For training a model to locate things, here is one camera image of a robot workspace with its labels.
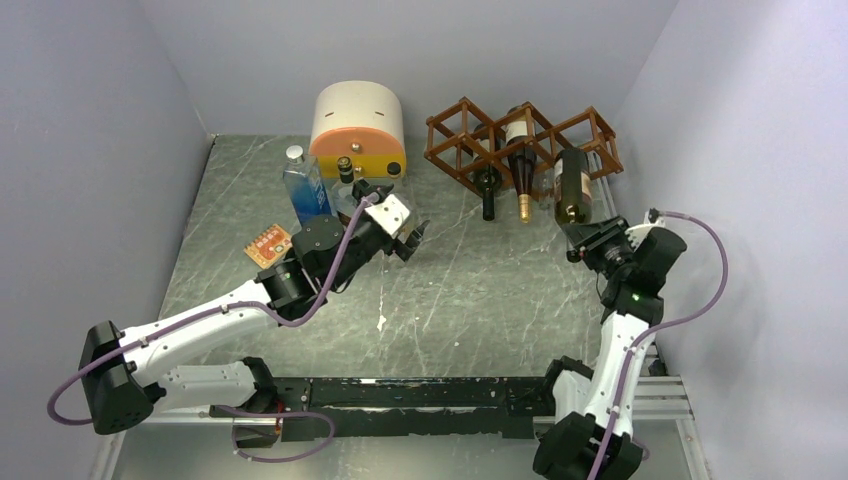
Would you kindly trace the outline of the dark bottle black neck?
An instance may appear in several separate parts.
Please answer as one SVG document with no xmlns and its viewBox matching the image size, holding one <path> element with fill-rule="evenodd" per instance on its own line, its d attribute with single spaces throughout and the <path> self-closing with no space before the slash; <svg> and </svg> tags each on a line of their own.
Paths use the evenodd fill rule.
<svg viewBox="0 0 848 480">
<path fill-rule="evenodd" d="M 486 130 L 486 126 L 483 123 L 478 123 L 474 128 L 475 133 L 483 130 Z M 496 135 L 492 138 L 493 140 L 490 140 L 488 136 L 482 137 L 480 139 L 481 147 L 487 151 L 498 150 L 500 142 Z M 481 194 L 483 220 L 487 222 L 494 221 L 496 217 L 495 197 L 502 185 L 500 170 L 487 163 L 486 166 L 473 172 L 472 181 L 477 191 Z"/>
</svg>

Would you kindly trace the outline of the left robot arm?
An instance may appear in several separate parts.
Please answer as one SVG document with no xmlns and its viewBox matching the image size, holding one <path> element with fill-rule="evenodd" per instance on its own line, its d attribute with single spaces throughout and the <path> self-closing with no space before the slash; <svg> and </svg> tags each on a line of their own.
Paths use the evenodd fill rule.
<svg viewBox="0 0 848 480">
<path fill-rule="evenodd" d="M 342 292 L 375 255 L 408 260 L 428 226 L 390 186 L 354 184 L 358 206 L 343 224 L 330 214 L 310 219 L 285 255 L 231 292 L 152 323 L 119 329 L 105 321 L 86 334 L 79 369 L 91 425 L 99 435 L 132 428 L 154 413 L 222 405 L 261 416 L 277 388 L 263 361 L 223 366 L 188 360 L 241 336 L 303 325 Z"/>
</svg>

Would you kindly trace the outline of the green bottle silver neck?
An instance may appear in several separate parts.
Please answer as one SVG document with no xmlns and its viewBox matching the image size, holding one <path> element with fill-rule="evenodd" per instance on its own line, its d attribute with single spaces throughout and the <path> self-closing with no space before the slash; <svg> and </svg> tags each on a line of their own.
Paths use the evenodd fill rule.
<svg viewBox="0 0 848 480">
<path fill-rule="evenodd" d="M 554 164 L 555 220 L 567 224 L 587 224 L 592 216 L 591 179 L 587 155 L 576 147 L 559 151 Z"/>
</svg>

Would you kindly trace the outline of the clear round glass bottle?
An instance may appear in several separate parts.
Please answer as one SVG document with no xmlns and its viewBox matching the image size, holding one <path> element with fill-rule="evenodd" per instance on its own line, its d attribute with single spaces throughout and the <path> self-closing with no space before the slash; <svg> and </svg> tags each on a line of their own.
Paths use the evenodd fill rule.
<svg viewBox="0 0 848 480">
<path fill-rule="evenodd" d="M 412 222 L 415 218 L 415 202 L 412 195 L 412 189 L 406 174 L 400 163 L 390 162 L 386 166 L 386 173 L 393 185 L 391 193 L 398 196 L 402 203 L 410 212 L 409 221 Z"/>
</svg>

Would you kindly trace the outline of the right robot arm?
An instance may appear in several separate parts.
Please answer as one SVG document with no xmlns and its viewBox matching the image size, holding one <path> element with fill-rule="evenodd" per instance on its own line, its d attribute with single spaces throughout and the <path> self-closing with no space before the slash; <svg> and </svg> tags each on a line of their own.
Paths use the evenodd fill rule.
<svg viewBox="0 0 848 480">
<path fill-rule="evenodd" d="M 570 358 L 551 364 L 539 398 L 554 423 L 541 436 L 533 469 L 546 479 L 628 479 L 644 454 L 633 439 L 633 402 L 664 316 L 659 292 L 687 245 L 657 215 L 635 226 L 617 216 L 562 230 L 568 259 L 606 280 L 601 347 L 592 372 Z"/>
</svg>

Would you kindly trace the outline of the brown bottle gold foil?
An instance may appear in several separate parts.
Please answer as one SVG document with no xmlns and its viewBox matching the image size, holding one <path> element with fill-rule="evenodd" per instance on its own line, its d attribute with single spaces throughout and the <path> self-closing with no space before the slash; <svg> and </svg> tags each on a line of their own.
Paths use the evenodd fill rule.
<svg viewBox="0 0 848 480">
<path fill-rule="evenodd" d="M 531 193 L 537 156 L 526 141 L 535 133 L 535 129 L 528 123 L 529 116 L 525 109 L 514 106 L 509 113 L 515 111 L 520 111 L 522 115 L 505 126 L 506 143 L 508 146 L 519 144 L 520 147 L 508 155 L 507 161 L 517 196 L 519 218 L 522 223 L 528 224 L 532 220 Z"/>
</svg>

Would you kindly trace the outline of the blue square bottle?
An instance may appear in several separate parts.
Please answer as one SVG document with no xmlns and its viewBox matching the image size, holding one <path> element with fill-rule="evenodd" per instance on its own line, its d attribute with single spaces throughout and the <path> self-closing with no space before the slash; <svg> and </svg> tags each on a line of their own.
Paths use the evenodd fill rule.
<svg viewBox="0 0 848 480">
<path fill-rule="evenodd" d="M 286 151 L 283 182 L 297 219 L 304 227 L 312 218 L 333 213 L 317 159 L 300 145 Z"/>
</svg>

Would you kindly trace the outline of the clear square bottle black cap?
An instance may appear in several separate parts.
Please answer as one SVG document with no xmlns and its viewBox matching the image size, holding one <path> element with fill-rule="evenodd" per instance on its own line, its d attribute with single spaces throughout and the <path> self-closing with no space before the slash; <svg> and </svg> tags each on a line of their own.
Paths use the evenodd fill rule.
<svg viewBox="0 0 848 480">
<path fill-rule="evenodd" d="M 346 226 L 359 206 L 359 201 L 353 196 L 354 169 L 352 160 L 347 156 L 337 160 L 339 179 L 333 184 L 330 192 L 336 216 Z"/>
</svg>

